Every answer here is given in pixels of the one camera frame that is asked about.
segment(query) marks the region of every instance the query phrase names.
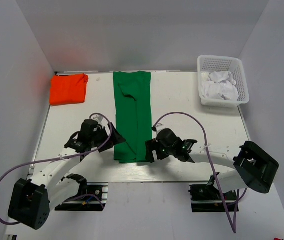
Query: plastic basket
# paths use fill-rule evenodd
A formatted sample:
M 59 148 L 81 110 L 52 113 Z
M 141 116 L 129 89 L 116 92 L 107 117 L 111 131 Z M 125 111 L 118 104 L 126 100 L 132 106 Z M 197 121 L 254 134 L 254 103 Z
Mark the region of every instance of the plastic basket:
M 210 73 L 221 71 L 230 71 L 232 73 L 233 79 L 236 81 L 235 87 L 239 95 L 237 101 L 209 99 L 202 96 L 202 81 L 206 80 Z M 201 98 L 202 105 L 234 108 L 239 104 L 246 104 L 249 101 L 244 69 L 242 62 L 239 59 L 226 56 L 199 56 L 197 58 L 197 74 L 198 94 Z

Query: white tabletop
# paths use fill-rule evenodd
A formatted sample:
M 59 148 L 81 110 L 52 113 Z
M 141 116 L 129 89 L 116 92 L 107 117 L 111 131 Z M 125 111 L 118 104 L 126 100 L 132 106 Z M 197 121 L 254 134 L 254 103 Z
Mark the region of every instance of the white tabletop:
M 153 72 L 151 106 L 153 122 L 172 111 L 193 115 L 203 124 L 213 145 L 239 146 L 247 140 L 237 109 L 200 105 L 196 73 Z M 58 155 L 70 135 L 93 112 L 103 113 L 115 123 L 111 73 L 89 75 L 84 104 L 50 108 L 37 160 Z M 203 135 L 192 120 L 178 115 L 161 122 L 182 139 L 196 139 L 202 144 Z M 268 194 L 248 190 L 239 203 L 237 234 L 233 234 L 225 213 L 191 213 L 187 183 L 128 183 L 206 181 L 211 174 L 208 164 L 171 158 L 119 164 L 113 160 L 112 151 L 92 156 L 78 165 L 78 174 L 89 182 L 118 182 L 109 183 L 103 212 L 52 211 L 41 229 L 35 231 L 19 224 L 9 226 L 6 234 L 21 240 L 284 239 L 284 211 L 274 186 Z M 36 165 L 35 173 L 44 167 Z
M 152 72 L 150 90 L 152 123 L 165 113 L 185 112 L 202 123 L 212 145 L 238 147 L 247 140 L 237 108 L 201 106 L 196 72 Z M 104 114 L 115 125 L 112 73 L 89 74 L 85 103 L 50 108 L 36 160 L 56 157 L 69 137 L 95 112 Z M 190 118 L 171 115 L 161 123 L 181 139 L 196 139 L 198 145 L 203 145 L 203 133 Z M 45 166 L 36 165 L 34 174 Z M 119 164 L 113 160 L 113 149 L 87 156 L 74 170 L 91 183 L 197 182 L 206 181 L 212 173 L 207 163 L 184 163 L 173 157 L 155 163 Z M 222 173 L 229 169 L 217 166 L 216 170 Z

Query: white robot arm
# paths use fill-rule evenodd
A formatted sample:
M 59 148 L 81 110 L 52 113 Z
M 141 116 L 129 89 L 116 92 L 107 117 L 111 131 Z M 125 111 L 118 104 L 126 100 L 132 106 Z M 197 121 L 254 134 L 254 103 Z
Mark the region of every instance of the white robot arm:
M 160 123 L 153 130 L 156 138 L 145 143 L 146 159 L 149 162 L 154 162 L 155 152 L 158 160 L 174 156 L 181 162 L 208 163 L 208 149 L 213 164 L 230 168 L 230 171 L 218 175 L 223 193 L 250 188 L 266 194 L 279 167 L 273 158 L 251 141 L 246 141 L 240 147 L 204 146 L 196 140 L 181 140 Z M 217 189 L 212 177 L 207 186 Z
M 64 145 L 59 161 L 50 162 L 44 170 L 28 180 L 21 178 L 16 182 L 8 216 L 37 230 L 55 207 L 71 197 L 84 194 L 86 179 L 72 172 L 72 169 L 81 163 L 92 148 L 99 147 L 98 151 L 103 152 L 125 142 L 112 123 L 108 127 L 112 129 L 111 136 L 107 135 L 98 117 L 84 120 L 81 130 L 75 132 Z

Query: purple cable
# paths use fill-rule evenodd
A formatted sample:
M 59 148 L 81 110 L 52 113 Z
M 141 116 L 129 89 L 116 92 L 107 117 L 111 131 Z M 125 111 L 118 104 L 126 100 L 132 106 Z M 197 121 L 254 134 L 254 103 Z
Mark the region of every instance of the purple cable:
M 81 195 L 81 196 L 77 196 L 77 197 L 74 197 L 74 198 L 69 198 L 69 199 L 65 200 L 64 202 L 67 203 L 67 202 L 75 201 L 75 200 L 78 200 L 78 199 L 81 199 L 81 198 L 84 198 L 84 197 L 93 197 L 93 198 L 95 198 L 100 203 L 102 209 L 104 209 L 104 206 L 103 206 L 103 203 L 101 202 L 101 200 L 98 199 L 97 196 L 95 196 L 93 194 L 89 194 L 89 193 Z
M 102 148 L 111 138 L 111 135 L 112 135 L 112 127 L 111 127 L 111 122 L 109 121 L 109 119 L 104 116 L 103 114 L 100 114 L 100 113 L 93 113 L 90 115 L 89 118 L 91 118 L 93 115 L 100 115 L 101 117 L 103 117 L 107 123 L 109 124 L 110 126 L 110 134 L 109 136 L 107 137 L 107 139 L 105 140 L 104 143 L 102 143 L 99 147 L 97 147 L 96 149 L 94 150 L 91 150 L 91 151 L 87 151 L 87 152 L 84 152 L 84 153 L 78 153 L 78 154 L 74 154 L 74 155 L 70 155 L 70 156 L 67 156 L 68 159 L 70 158 L 75 158 L 75 157 L 80 157 L 80 156 L 83 156 L 83 155 L 87 155 L 87 154 L 91 154 L 95 151 L 98 151 L 100 148 Z M 55 162 L 55 161 L 60 161 L 62 160 L 60 157 L 55 157 L 55 158 L 51 158 L 51 159 L 46 159 L 46 160 L 39 160 L 39 161 L 32 161 L 32 162 L 26 162 L 26 163 L 22 163 L 20 165 L 17 165 L 13 168 L 11 168 L 10 170 L 8 170 L 6 173 L 4 173 L 1 177 L 0 177 L 0 183 L 1 181 L 12 171 L 18 169 L 18 168 L 21 168 L 21 167 L 24 167 L 24 166 L 27 166 L 27 165 L 32 165 L 32 164 L 40 164 L 40 163 L 47 163 L 47 162 Z M 8 225 L 8 226 L 11 226 L 11 225 L 17 225 L 19 224 L 19 222 L 7 222 L 7 221 L 4 221 L 3 219 L 1 219 L 0 217 L 0 223 L 4 224 L 4 225 Z
M 207 137 L 206 137 L 206 132 L 205 132 L 204 127 L 201 125 L 201 123 L 200 123 L 197 119 L 195 119 L 193 116 L 191 116 L 191 115 L 189 115 L 189 114 L 187 114 L 187 113 L 175 111 L 175 112 L 169 112 L 169 113 L 167 113 L 167 114 L 164 114 L 163 116 L 161 116 L 161 117 L 156 121 L 156 123 L 154 124 L 154 127 L 156 126 L 156 124 L 157 124 L 162 118 L 164 118 L 164 117 L 166 117 L 166 116 L 168 116 L 168 115 L 172 115 L 172 114 L 185 115 L 185 116 L 188 116 L 189 118 L 193 119 L 195 122 L 197 122 L 197 124 L 201 127 L 201 129 L 202 129 L 202 131 L 203 131 L 204 144 L 205 144 L 205 146 L 207 146 Z M 218 181 L 218 179 L 217 179 L 217 174 L 216 174 L 216 171 L 215 171 L 215 168 L 214 168 L 214 165 L 213 165 L 213 162 L 212 162 L 210 153 L 209 153 L 207 147 L 205 148 L 205 150 L 206 150 L 208 162 L 209 162 L 209 164 L 210 164 L 210 166 L 211 166 L 211 169 L 212 169 L 212 172 L 213 172 L 214 179 L 215 179 L 215 181 L 216 181 L 216 185 L 217 185 L 217 188 L 218 188 L 218 192 L 219 192 L 219 194 L 220 194 L 220 197 L 221 197 L 221 200 L 222 200 L 222 204 L 223 204 L 223 207 L 224 207 L 224 210 L 225 210 L 225 213 L 226 213 L 228 222 L 229 222 L 230 225 L 231 225 L 231 228 L 232 228 L 233 233 L 236 233 L 236 211 L 237 211 L 238 197 L 239 197 L 239 192 L 240 192 L 240 191 L 237 190 L 237 194 L 236 194 L 237 198 L 236 198 L 236 201 L 234 202 L 234 203 L 235 203 L 235 208 L 234 208 L 233 222 L 232 222 L 230 213 L 228 212 L 227 205 L 226 205 L 226 202 L 225 202 L 225 200 L 224 200 L 224 196 L 223 196 L 223 192 L 222 192 L 220 183 L 219 183 L 219 181 Z

